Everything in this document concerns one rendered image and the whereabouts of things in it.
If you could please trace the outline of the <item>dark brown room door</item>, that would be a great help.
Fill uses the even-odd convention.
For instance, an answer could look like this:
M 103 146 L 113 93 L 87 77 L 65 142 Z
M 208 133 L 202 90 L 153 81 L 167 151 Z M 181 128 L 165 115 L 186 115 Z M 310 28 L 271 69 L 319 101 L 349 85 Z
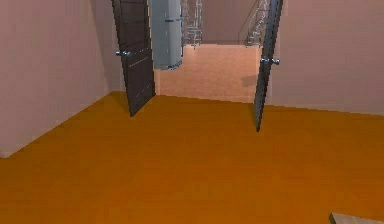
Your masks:
M 129 114 L 133 117 L 155 93 L 148 0 L 111 0 Z
M 277 33 L 282 13 L 282 5 L 283 0 L 270 0 L 261 58 L 274 59 Z M 260 63 L 259 66 L 259 74 L 257 77 L 256 93 L 254 99 L 254 117 L 257 132 L 259 132 L 261 128 L 262 115 L 266 101 L 267 88 L 272 65 L 273 64 L 269 63 Z

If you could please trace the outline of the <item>tan wooden furniture corner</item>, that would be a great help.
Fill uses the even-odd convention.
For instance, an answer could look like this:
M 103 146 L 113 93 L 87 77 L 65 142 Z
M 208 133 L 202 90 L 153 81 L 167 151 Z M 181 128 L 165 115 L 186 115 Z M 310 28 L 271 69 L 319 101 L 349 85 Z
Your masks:
M 384 224 L 383 221 L 366 219 L 362 217 L 334 212 L 329 215 L 329 221 L 331 224 Z

